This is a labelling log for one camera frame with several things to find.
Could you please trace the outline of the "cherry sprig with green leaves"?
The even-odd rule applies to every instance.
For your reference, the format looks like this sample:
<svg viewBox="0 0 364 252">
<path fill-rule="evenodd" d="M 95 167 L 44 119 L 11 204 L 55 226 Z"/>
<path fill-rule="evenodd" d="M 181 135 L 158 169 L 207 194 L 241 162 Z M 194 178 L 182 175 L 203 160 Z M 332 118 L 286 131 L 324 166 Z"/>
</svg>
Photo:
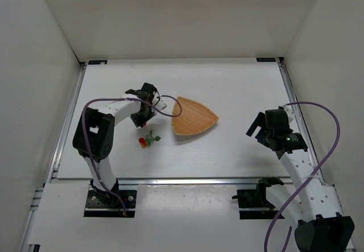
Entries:
<svg viewBox="0 0 364 252">
<path fill-rule="evenodd" d="M 153 130 L 150 130 L 144 137 L 140 137 L 138 139 L 139 144 L 141 147 L 146 148 L 150 147 L 154 142 L 158 142 L 161 140 L 161 137 L 155 135 Z"/>
</svg>

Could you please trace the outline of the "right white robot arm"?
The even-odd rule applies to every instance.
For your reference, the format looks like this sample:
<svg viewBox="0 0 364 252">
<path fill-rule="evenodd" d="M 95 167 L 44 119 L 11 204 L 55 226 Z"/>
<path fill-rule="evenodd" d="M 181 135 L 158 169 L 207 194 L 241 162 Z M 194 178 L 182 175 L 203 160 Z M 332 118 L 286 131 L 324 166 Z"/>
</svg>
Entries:
<svg viewBox="0 0 364 252">
<path fill-rule="evenodd" d="M 295 187 L 294 193 L 290 193 L 278 178 L 260 181 L 259 195 L 278 209 L 268 227 L 264 245 L 268 245 L 276 220 L 284 217 L 299 251 L 345 251 L 355 228 L 354 222 L 342 214 L 325 192 L 303 136 L 290 128 L 289 114 L 282 106 L 260 112 L 246 133 L 276 153 Z"/>
</svg>

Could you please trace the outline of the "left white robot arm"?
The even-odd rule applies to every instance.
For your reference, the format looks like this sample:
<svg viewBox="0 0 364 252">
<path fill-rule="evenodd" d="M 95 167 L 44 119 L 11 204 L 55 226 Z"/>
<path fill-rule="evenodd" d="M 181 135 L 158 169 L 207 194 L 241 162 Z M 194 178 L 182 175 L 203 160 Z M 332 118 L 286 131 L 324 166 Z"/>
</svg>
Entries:
<svg viewBox="0 0 364 252">
<path fill-rule="evenodd" d="M 106 207 L 125 207 L 109 161 L 114 128 L 126 118 L 137 128 L 144 127 L 156 115 L 154 106 L 162 110 L 166 107 L 157 88 L 145 82 L 139 90 L 125 91 L 122 101 L 113 101 L 99 109 L 87 105 L 81 112 L 72 146 L 87 162 L 92 176 L 90 184 L 96 198 Z"/>
</svg>

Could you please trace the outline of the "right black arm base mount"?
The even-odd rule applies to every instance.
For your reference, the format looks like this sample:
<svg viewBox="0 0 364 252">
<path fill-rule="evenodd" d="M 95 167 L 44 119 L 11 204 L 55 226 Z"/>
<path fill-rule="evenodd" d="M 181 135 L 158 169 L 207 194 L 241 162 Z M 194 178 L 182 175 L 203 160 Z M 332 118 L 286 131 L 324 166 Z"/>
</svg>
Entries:
<svg viewBox="0 0 364 252">
<path fill-rule="evenodd" d="M 239 207 L 240 220 L 271 220 L 278 210 L 266 199 L 266 189 L 273 185 L 284 185 L 277 177 L 265 177 L 258 180 L 254 189 L 238 189 L 231 197 Z"/>
</svg>

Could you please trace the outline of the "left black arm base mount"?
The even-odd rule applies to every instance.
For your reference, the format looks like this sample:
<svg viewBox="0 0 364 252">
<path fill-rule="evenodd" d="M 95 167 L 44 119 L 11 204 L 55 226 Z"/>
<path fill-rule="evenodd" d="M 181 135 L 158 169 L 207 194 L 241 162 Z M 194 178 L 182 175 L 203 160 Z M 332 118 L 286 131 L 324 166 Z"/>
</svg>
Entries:
<svg viewBox="0 0 364 252">
<path fill-rule="evenodd" d="M 84 217 L 134 218 L 137 190 L 120 189 L 119 196 L 125 208 L 117 198 L 113 199 L 110 203 L 107 203 L 105 199 L 100 200 L 101 197 L 89 187 L 85 202 Z"/>
</svg>

